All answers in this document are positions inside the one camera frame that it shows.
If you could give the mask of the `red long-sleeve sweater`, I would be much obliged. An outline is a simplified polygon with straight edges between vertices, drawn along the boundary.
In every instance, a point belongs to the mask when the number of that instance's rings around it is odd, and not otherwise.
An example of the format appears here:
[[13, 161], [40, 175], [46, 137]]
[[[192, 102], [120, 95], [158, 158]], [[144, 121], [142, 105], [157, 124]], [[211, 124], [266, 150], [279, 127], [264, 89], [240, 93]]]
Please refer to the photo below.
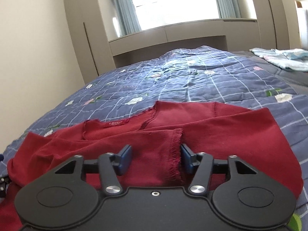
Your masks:
[[296, 156], [269, 109], [250, 110], [211, 103], [158, 101], [127, 119], [103, 123], [88, 120], [48, 136], [27, 134], [8, 161], [11, 183], [1, 203], [1, 230], [19, 230], [14, 207], [17, 192], [74, 155], [96, 159], [107, 152], [132, 147], [124, 186], [182, 186], [188, 176], [180, 167], [180, 145], [224, 160], [237, 155], [259, 171], [289, 188], [298, 197], [303, 188]]

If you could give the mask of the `blue plaid floral quilt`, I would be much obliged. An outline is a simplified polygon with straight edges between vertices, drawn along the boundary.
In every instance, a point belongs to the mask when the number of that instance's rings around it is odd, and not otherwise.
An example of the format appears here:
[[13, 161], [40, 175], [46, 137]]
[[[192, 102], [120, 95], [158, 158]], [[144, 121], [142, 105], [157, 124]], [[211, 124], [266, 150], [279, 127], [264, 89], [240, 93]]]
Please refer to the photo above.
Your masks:
[[268, 108], [307, 180], [307, 95], [298, 94], [246, 57], [209, 46], [176, 49], [102, 74], [35, 121], [27, 132], [48, 135], [87, 119], [118, 120], [152, 107], [157, 100]]

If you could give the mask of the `grey wardrobe left of window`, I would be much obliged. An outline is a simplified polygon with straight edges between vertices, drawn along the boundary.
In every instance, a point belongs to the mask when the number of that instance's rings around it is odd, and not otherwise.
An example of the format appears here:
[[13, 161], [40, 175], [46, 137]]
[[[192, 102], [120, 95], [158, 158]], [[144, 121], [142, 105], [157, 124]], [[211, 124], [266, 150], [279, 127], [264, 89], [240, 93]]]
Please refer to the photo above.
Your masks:
[[115, 69], [98, 0], [64, 0], [77, 62], [87, 84]]

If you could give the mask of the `grey wardrobe of window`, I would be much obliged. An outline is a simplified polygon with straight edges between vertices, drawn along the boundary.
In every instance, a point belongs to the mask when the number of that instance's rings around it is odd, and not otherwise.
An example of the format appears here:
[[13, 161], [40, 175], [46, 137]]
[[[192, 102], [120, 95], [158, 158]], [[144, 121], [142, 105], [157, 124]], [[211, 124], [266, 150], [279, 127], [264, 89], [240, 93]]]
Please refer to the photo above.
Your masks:
[[98, 0], [64, 0], [77, 62], [87, 84], [115, 69]]
[[288, 49], [289, 32], [282, 0], [253, 0], [257, 16], [260, 47]]

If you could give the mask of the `light blue folded cloth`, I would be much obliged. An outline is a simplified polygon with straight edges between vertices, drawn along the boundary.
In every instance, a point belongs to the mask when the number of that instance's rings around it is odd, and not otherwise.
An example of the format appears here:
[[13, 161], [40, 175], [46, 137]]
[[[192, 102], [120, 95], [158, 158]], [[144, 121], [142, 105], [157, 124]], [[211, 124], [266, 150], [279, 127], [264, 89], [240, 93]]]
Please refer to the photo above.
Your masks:
[[250, 49], [254, 55], [287, 71], [307, 72], [307, 50], [305, 49]]

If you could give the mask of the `left teal curtain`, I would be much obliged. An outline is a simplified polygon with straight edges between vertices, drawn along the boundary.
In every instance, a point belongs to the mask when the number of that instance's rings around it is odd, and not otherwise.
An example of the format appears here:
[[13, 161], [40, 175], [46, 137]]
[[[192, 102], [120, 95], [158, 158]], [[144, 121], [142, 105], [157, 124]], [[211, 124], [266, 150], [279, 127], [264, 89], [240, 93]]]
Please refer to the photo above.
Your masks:
[[141, 31], [133, 0], [112, 0], [120, 26], [121, 36]]

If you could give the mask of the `grey wardrobe right of window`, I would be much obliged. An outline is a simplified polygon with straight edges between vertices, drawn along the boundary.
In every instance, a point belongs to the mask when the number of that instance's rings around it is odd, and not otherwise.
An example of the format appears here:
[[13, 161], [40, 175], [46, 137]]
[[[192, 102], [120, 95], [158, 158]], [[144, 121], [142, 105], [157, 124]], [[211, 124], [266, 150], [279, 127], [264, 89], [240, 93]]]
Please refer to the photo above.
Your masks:
[[260, 47], [288, 49], [289, 32], [282, 0], [253, 0], [257, 16]]

